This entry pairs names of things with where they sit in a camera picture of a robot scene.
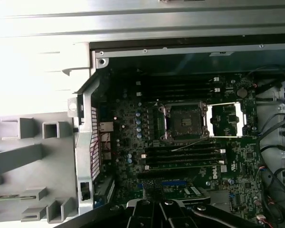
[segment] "ram slot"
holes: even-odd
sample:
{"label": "ram slot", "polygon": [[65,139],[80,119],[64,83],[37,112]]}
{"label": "ram slot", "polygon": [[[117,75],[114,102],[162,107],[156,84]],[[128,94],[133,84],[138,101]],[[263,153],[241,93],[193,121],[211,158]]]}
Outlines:
{"label": "ram slot", "polygon": [[224,165],[226,150],[217,143],[197,144],[192,148],[154,147],[146,148],[143,158],[147,170],[184,169]]}
{"label": "ram slot", "polygon": [[142,80],[142,98],[149,102],[156,99],[161,101],[203,99],[213,97],[219,92],[220,84],[213,76],[186,77],[146,77]]}

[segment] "chip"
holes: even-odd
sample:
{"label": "chip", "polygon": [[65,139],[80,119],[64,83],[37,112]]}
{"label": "chip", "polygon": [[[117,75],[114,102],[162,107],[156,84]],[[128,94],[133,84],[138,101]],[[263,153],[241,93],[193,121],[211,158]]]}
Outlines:
{"label": "chip", "polygon": [[253,153],[251,153],[251,152],[246,153],[246,157],[247,158],[253,158]]}
{"label": "chip", "polygon": [[251,188],[251,183],[245,183],[245,189],[250,189]]}

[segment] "green circuit board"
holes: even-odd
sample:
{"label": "green circuit board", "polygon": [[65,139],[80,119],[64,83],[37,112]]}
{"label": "green circuit board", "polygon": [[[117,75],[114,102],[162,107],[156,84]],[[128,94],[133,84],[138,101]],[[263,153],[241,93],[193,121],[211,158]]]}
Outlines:
{"label": "green circuit board", "polygon": [[[100,122],[112,121],[114,131],[110,133],[110,148],[102,150],[110,152],[111,156],[109,159],[103,159],[102,165],[107,171],[116,174],[113,197],[115,203],[126,204],[129,200],[142,198],[144,180],[156,179],[163,183],[163,192],[167,199],[190,200],[205,197],[200,190],[195,191],[200,188],[210,195],[218,193],[224,199],[219,203],[228,208],[227,211],[255,221],[256,214],[261,211],[261,196],[255,182],[259,157],[253,85],[241,74],[215,75],[213,78],[215,87],[220,88],[219,92],[215,92],[211,98],[186,102],[178,100],[177,96],[175,100],[169,101],[145,101],[144,93],[140,93],[140,82],[137,83],[137,80],[120,84],[120,88],[106,93],[99,105]],[[239,88],[249,88],[245,98],[238,96]],[[239,131],[238,119],[234,104],[229,103],[235,102],[240,103],[246,118],[242,137],[234,137]],[[167,122],[167,113],[163,114],[160,107],[167,108],[170,104],[173,105],[169,110],[171,115]],[[214,106],[211,120],[214,133],[224,137],[211,137],[205,133],[198,115],[198,111],[202,109],[201,104],[225,104]],[[191,123],[192,118],[188,116],[194,116],[197,122]],[[162,137],[167,131],[165,124],[171,128],[167,140]],[[190,145],[198,140],[200,142],[180,152],[184,161],[171,162],[171,158],[179,157],[178,150],[173,151],[175,148]],[[225,150],[224,154],[204,158],[205,153],[201,152],[208,150],[208,147],[198,148],[208,144],[219,146]],[[188,154],[188,150],[195,147],[197,151],[201,151],[198,152],[198,156],[203,158],[201,161]],[[169,148],[167,150],[171,157],[162,156],[163,160],[158,161],[159,153],[166,152],[166,148]],[[148,153],[157,153],[156,156],[148,158],[150,165],[144,156],[148,156]],[[222,156],[224,162],[215,156]]]}

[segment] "capacitor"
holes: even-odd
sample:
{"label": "capacitor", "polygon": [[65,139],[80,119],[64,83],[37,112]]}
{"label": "capacitor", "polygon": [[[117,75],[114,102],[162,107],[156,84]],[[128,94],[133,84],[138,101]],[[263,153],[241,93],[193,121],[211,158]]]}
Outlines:
{"label": "capacitor", "polygon": [[237,90],[237,95],[240,98],[245,98],[245,97],[248,96],[248,91],[245,88],[240,88],[240,89]]}
{"label": "capacitor", "polygon": [[234,185],[234,180],[233,180],[233,179],[228,179],[228,183],[229,183],[230,185]]}

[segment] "connector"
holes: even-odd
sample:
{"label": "connector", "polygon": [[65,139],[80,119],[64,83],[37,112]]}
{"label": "connector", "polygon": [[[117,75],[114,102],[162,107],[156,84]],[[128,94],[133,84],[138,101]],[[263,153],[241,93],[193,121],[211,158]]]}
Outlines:
{"label": "connector", "polygon": [[266,217],[264,215],[256,215],[257,220],[264,220]]}

